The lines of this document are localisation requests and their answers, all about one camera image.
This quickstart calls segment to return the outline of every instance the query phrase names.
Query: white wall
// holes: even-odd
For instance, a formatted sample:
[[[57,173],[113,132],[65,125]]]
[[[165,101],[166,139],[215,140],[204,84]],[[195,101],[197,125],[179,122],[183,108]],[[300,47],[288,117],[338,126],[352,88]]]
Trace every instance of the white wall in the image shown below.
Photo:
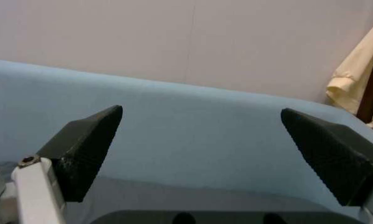
[[[373,0],[0,0],[0,59],[322,102]]]

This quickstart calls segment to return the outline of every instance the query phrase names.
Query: textured rubber pad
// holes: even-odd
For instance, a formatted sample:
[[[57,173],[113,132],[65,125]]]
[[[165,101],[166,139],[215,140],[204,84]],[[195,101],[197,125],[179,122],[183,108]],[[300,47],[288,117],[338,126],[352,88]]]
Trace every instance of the textured rubber pad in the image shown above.
[[[65,201],[83,200],[106,157],[122,111],[116,105],[71,121],[38,151],[40,157],[52,160]]]
[[[373,144],[345,125],[292,109],[282,123],[341,205],[361,206],[373,187]]]

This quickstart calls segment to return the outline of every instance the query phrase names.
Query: hole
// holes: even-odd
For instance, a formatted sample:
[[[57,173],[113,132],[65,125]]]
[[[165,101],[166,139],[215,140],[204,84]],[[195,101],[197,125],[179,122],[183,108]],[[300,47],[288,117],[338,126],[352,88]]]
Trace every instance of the hole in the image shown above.
[[[196,220],[190,213],[181,212],[174,217],[172,224],[196,224]]]
[[[287,224],[283,218],[276,213],[268,213],[264,216],[264,224]]]
[[[33,159],[34,159],[33,156],[28,156],[28,157],[24,158],[24,159],[22,160],[22,162],[24,162],[24,163],[28,163],[28,162],[31,162]]]

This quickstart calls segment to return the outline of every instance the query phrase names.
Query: yellow cloth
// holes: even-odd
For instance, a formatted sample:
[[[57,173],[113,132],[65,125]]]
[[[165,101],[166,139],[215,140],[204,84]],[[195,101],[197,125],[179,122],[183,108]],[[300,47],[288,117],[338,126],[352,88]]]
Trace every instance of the yellow cloth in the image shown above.
[[[356,114],[372,68],[373,28],[334,71],[326,90],[334,105]]]

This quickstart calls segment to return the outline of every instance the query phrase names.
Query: light blue fabric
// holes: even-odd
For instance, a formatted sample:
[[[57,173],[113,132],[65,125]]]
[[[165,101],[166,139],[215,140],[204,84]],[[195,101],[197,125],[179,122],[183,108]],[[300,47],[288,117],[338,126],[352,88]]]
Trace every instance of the light blue fabric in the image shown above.
[[[312,102],[0,61],[0,161],[34,154],[68,121],[124,107],[100,174],[174,186],[269,192],[345,214],[280,119],[290,107],[373,131]]]

